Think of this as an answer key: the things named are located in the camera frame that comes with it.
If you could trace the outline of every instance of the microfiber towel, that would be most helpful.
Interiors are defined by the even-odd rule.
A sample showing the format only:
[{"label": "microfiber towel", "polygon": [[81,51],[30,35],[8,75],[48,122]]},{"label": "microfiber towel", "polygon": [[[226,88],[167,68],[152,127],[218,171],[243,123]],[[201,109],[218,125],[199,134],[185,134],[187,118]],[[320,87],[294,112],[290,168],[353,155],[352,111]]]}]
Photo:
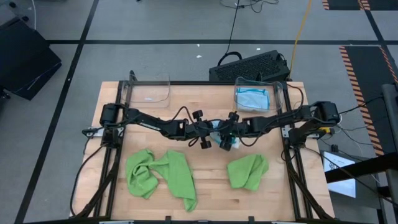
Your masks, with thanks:
[{"label": "microfiber towel", "polygon": [[256,191],[261,177],[268,171],[268,161],[263,155],[248,155],[227,165],[228,177],[233,189],[244,187]]},{"label": "microfiber towel", "polygon": [[158,180],[149,169],[155,170],[166,180],[173,196],[183,198],[186,211],[195,209],[195,186],[184,154],[170,150],[155,161],[153,153],[145,149],[130,156],[126,162],[126,180],[131,194],[149,198],[155,191]]}]

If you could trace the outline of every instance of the yellow cable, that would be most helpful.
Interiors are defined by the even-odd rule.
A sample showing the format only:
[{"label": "yellow cable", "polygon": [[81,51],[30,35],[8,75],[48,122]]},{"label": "yellow cable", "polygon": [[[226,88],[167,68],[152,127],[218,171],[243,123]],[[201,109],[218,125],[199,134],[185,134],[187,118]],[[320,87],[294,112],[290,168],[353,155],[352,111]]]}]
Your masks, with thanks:
[{"label": "yellow cable", "polygon": [[294,62],[294,55],[295,55],[295,53],[296,53],[297,42],[299,41],[299,38],[300,38],[300,35],[301,35],[301,31],[303,31],[303,28],[304,28],[305,20],[307,19],[308,13],[310,12],[311,3],[312,3],[312,0],[308,0],[307,10],[305,11],[303,20],[301,21],[300,29],[298,30],[298,34],[297,34],[297,36],[296,36],[296,40],[294,41],[293,54],[292,54],[292,59],[291,59],[291,61],[290,61],[290,73],[289,73],[289,78],[290,78],[290,74],[292,74],[292,72],[293,72],[293,62]]}]

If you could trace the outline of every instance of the gray floor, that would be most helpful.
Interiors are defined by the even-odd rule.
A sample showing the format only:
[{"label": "gray floor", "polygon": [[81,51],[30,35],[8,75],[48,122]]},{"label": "gray floor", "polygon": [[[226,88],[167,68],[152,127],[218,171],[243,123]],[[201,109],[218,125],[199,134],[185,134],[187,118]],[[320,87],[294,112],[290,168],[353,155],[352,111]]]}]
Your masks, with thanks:
[{"label": "gray floor", "polygon": [[[30,6],[30,1],[19,1]],[[233,5],[234,1],[224,0]],[[51,40],[78,40],[93,0],[36,0],[37,30]],[[304,15],[306,1],[280,0],[265,4],[263,12],[249,8],[238,12],[234,39],[294,40]],[[398,12],[372,12],[386,40],[397,40]],[[99,0],[90,27],[89,40],[172,40],[227,39],[234,10],[222,7],[218,0]],[[314,1],[301,39],[304,40],[377,40],[364,11],[326,11]],[[168,73],[172,80],[207,80],[208,69],[225,53],[225,44],[166,45],[85,45],[80,56],[67,99],[55,130],[49,153],[25,222],[66,218],[72,184],[82,160],[85,138],[80,134],[91,124],[103,81],[120,80],[133,69],[140,80],[151,80]],[[293,45],[232,45],[243,57],[269,50],[283,53],[290,63]],[[21,204],[37,156],[52,119],[76,45],[51,45],[63,66],[32,100],[13,96],[2,103],[0,133],[0,217],[12,223]],[[389,46],[398,58],[398,46]],[[352,87],[338,45],[299,45],[292,78],[305,83],[309,102],[330,100],[339,110],[356,105]],[[359,111],[348,113],[345,128],[363,126]],[[366,130],[351,133],[362,142],[370,142]],[[371,147],[359,148],[344,134],[327,140],[339,144],[350,154],[373,157]],[[327,146],[320,142],[322,149]],[[342,220],[377,223],[376,211],[343,205],[332,196],[336,216]]]}]

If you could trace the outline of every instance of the black box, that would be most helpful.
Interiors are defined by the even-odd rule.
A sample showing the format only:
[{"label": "black box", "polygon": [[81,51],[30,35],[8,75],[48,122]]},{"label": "black box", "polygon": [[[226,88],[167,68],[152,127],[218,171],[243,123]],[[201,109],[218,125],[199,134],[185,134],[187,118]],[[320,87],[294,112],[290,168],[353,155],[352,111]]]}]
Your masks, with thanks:
[{"label": "black box", "polygon": [[290,70],[276,50],[209,69],[209,81],[235,81],[238,77],[262,82],[285,81]]},{"label": "black box", "polygon": [[28,100],[61,67],[47,41],[18,18],[0,27],[0,86]]}]

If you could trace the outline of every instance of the wire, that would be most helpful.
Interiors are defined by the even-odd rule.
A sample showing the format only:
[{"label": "wire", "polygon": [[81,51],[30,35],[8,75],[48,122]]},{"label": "wire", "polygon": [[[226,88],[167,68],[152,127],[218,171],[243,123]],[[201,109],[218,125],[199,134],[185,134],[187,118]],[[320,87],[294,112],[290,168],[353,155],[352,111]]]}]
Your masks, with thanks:
[{"label": "wire", "polygon": [[284,154],[284,151],[285,150],[282,150],[282,152],[280,153],[280,158],[283,160],[283,161],[285,161],[285,162],[291,162],[292,160],[293,160],[293,158],[296,156],[296,150],[294,149],[294,153],[293,153],[293,156],[290,158],[290,160],[285,160],[284,158],[283,158],[283,154]]},{"label": "wire", "polygon": [[291,75],[292,72],[293,72],[293,62],[294,62],[294,57],[295,57],[295,53],[296,53],[297,42],[299,41],[301,32],[303,31],[304,24],[305,24],[305,20],[307,19],[308,13],[310,12],[310,9],[311,9],[311,4],[312,4],[312,0],[308,0],[307,9],[305,10],[305,14],[304,14],[303,20],[301,21],[300,29],[298,30],[296,39],[295,39],[295,41],[294,41],[293,53],[292,53],[292,60],[291,60],[291,62],[290,62],[290,73],[289,73],[289,75],[287,76],[287,78],[290,78],[290,75]]},{"label": "wire", "polygon": [[355,110],[355,109],[357,109],[357,108],[363,107],[363,106],[367,105],[368,103],[370,103],[370,102],[372,102],[372,101],[374,101],[374,100],[381,99],[381,98],[383,98],[383,97],[382,97],[382,96],[378,96],[378,97],[376,97],[376,98],[370,99],[370,100],[366,101],[365,103],[363,103],[363,104],[361,104],[361,105],[358,105],[358,106],[356,106],[356,107],[354,107],[354,108],[351,108],[351,109],[349,109],[349,110],[345,110],[345,111],[343,111],[343,112],[340,112],[339,114],[348,113],[348,112],[353,111],[353,110]]},{"label": "wire", "polygon": [[[192,117],[191,117],[191,112],[189,112],[189,109],[188,109],[186,106],[182,106],[182,107],[177,111],[177,114],[175,114],[175,116],[174,116],[171,120],[168,120],[168,121],[159,121],[159,120],[158,120],[158,121],[156,121],[156,122],[158,122],[158,123],[160,123],[160,124],[169,124],[169,123],[171,123],[172,121],[174,121],[174,120],[176,119],[176,117],[180,114],[180,112],[181,112],[182,109],[185,109],[185,111],[186,111],[187,114],[188,114],[189,120],[191,121],[191,123],[192,123],[196,128],[200,128],[200,129],[204,129],[204,130],[209,130],[209,131],[221,131],[221,130],[224,130],[224,129],[228,128],[228,126],[222,127],[222,128],[220,128],[220,129],[217,129],[217,128],[206,128],[206,127],[201,127],[201,126],[195,124],[195,122],[193,121],[193,119],[192,119]],[[222,120],[221,120],[221,119],[211,119],[211,120],[209,120],[209,122],[212,122],[212,121],[222,121]]]},{"label": "wire", "polygon": [[[321,141],[322,141],[323,143],[325,143],[326,145],[328,145],[328,146],[331,147],[331,145],[329,145],[328,143],[326,143],[324,140],[321,139]],[[356,143],[356,145],[358,146],[359,151],[361,152],[361,156],[363,157],[363,153],[362,153],[362,148],[361,148],[361,146],[360,146],[358,143]],[[339,149],[338,151],[339,151],[339,152],[342,152],[343,154],[346,154],[348,157],[350,157],[350,158],[352,158],[352,159],[354,159],[354,160],[359,160],[359,161],[363,162],[362,159],[355,158],[355,157],[351,156],[350,154],[348,154],[348,153],[345,152],[345,151],[342,151],[342,150],[340,150],[340,149]],[[371,174],[371,177],[372,177],[377,183],[381,184],[380,181],[377,180],[377,178],[376,178],[375,175]]]},{"label": "wire", "polygon": [[[255,5],[255,3],[252,4],[252,1],[254,1],[255,3],[261,2],[260,11],[254,10],[253,5]],[[250,7],[251,7],[251,10],[252,10],[253,12],[255,12],[255,13],[261,13],[261,11],[262,11],[262,5],[263,5],[264,3],[268,3],[268,4],[278,4],[278,3],[279,3],[279,0],[276,0],[275,2],[250,0]]]},{"label": "wire", "polygon": [[331,164],[335,165],[339,170],[343,171],[346,175],[350,176],[352,179],[355,179],[357,182],[359,182],[360,184],[362,184],[364,187],[366,187],[367,189],[369,189],[371,192],[373,192],[374,194],[376,194],[378,197],[383,198],[384,200],[390,202],[392,204],[393,207],[398,208],[398,204],[393,202],[392,200],[388,199],[387,197],[379,194],[379,192],[373,190],[370,186],[366,185],[364,182],[360,181],[359,179],[357,179],[356,177],[354,177],[352,174],[350,174],[347,170],[345,170],[344,168],[338,166],[337,164],[335,164],[334,162],[332,162],[329,158],[325,157],[324,155],[320,154],[319,152],[304,147],[305,149],[308,149],[309,151],[313,151],[315,153],[317,153],[321,158],[328,160]]},{"label": "wire", "polygon": [[87,138],[87,141],[86,141],[86,143],[85,143],[85,147],[84,147],[84,149],[83,149],[83,155],[86,154],[87,144],[88,144],[88,142],[90,141],[90,139],[92,139],[93,137],[94,137],[94,136],[91,136],[91,137],[88,137],[88,138]]},{"label": "wire", "polygon": [[[253,9],[253,5],[255,5],[255,4],[259,3],[259,2],[261,2],[261,8],[260,8],[260,11],[257,12],[257,11],[255,11],[255,10]],[[278,4],[278,3],[279,3],[279,0],[275,0],[274,2],[269,2],[269,1],[264,1],[264,0],[251,0],[250,4],[247,4],[247,5],[245,5],[245,4],[237,5],[237,4],[235,3],[235,6],[237,6],[237,7],[240,8],[240,9],[244,9],[245,7],[251,6],[251,9],[252,9],[254,12],[260,13],[260,12],[262,11],[262,5],[263,5],[264,3],[268,3],[268,4]],[[228,8],[231,8],[231,9],[236,9],[236,7],[225,5],[225,4],[223,3],[223,0],[220,0],[220,4],[221,4],[222,6],[224,6],[224,7],[228,7]]]},{"label": "wire", "polygon": [[83,169],[83,167],[86,165],[86,163],[93,157],[95,156],[103,147],[105,147],[105,145],[101,145],[96,151],[94,151],[80,166],[76,177],[75,177],[75,183],[73,184],[73,188],[72,188],[72,194],[70,196],[70,201],[69,201],[69,208],[70,208],[70,213],[72,213],[73,216],[76,215],[75,211],[73,210],[73,198],[75,196],[75,190],[76,190],[76,186],[77,186],[77,180],[79,179],[80,176],[80,172]]},{"label": "wire", "polygon": [[238,3],[237,3],[237,5],[236,5],[236,9],[235,9],[235,16],[234,16],[234,22],[232,23],[231,35],[229,36],[228,48],[226,49],[226,52],[225,52],[225,54],[227,54],[227,53],[228,53],[228,51],[229,51],[229,46],[231,45],[232,33],[234,32],[234,27],[235,27],[236,15],[237,15],[237,13],[238,13],[238,9],[239,9],[239,2],[240,2],[240,0],[238,0]]},{"label": "wire", "polygon": [[342,130],[345,130],[345,131],[355,131],[355,130],[358,130],[358,129],[361,129],[361,128],[367,128],[367,127],[373,125],[374,123],[377,123],[377,122],[379,122],[379,121],[384,120],[385,118],[387,118],[387,116],[383,116],[383,117],[381,117],[381,118],[379,118],[379,119],[375,119],[375,120],[373,121],[372,124],[368,124],[368,125],[361,126],[361,127],[357,127],[357,128],[353,128],[353,129],[342,128]]},{"label": "wire", "polygon": [[343,131],[344,134],[346,134],[346,136],[347,136],[348,138],[350,138],[352,141],[354,141],[354,142],[357,143],[357,144],[362,144],[362,145],[367,145],[367,146],[373,146],[373,147],[376,147],[376,148],[379,149],[379,150],[382,150],[382,149],[378,148],[377,146],[374,146],[374,145],[371,144],[371,143],[359,142],[359,141],[353,139],[345,130],[342,129],[342,131]]},{"label": "wire", "polygon": [[192,147],[193,145],[195,145],[198,140],[199,140],[199,137],[191,139],[191,141],[188,142],[188,147]]},{"label": "wire", "polygon": [[[330,144],[328,144],[327,142],[325,142],[323,139],[320,139],[323,143],[325,143],[326,145],[328,145],[328,146],[330,146],[331,147],[331,145]],[[363,161],[362,159],[358,159],[358,158],[355,158],[355,157],[353,157],[353,156],[351,156],[350,154],[348,154],[347,152],[345,152],[345,151],[342,151],[341,149],[338,149],[338,152],[342,152],[343,154],[346,154],[348,157],[350,157],[350,158],[352,158],[352,159],[356,159],[356,160],[359,160],[359,161]]]},{"label": "wire", "polygon": [[236,127],[236,130],[237,130],[237,132],[238,132],[238,138],[239,138],[239,140],[241,141],[241,143],[242,143],[244,146],[246,146],[246,147],[251,147],[251,146],[253,146],[253,145],[257,142],[257,140],[261,137],[261,135],[264,134],[264,131],[268,128],[269,125],[271,125],[273,122],[277,121],[278,119],[287,118],[287,117],[289,117],[289,116],[295,116],[295,115],[300,111],[300,109],[303,107],[303,104],[304,104],[304,93],[303,93],[303,91],[302,91],[299,87],[292,86],[292,85],[289,85],[289,84],[287,84],[287,83],[286,83],[286,85],[288,85],[289,87],[298,89],[298,90],[300,91],[300,94],[301,94],[300,106],[297,108],[297,110],[296,110],[294,113],[288,114],[288,115],[285,115],[285,116],[280,116],[280,117],[278,117],[277,119],[273,119],[272,121],[270,121],[269,123],[267,123],[267,124],[262,128],[262,130],[260,131],[260,133],[256,136],[255,140],[254,140],[252,143],[250,143],[250,144],[247,144],[247,143],[245,143],[245,142],[242,140],[242,136],[240,135],[240,133],[239,133],[239,131],[238,131],[238,127]]},{"label": "wire", "polygon": [[32,0],[32,5],[33,5],[33,12],[34,12],[34,17],[35,17],[35,23],[34,23],[34,27],[36,30],[36,5],[35,5],[35,1]]}]

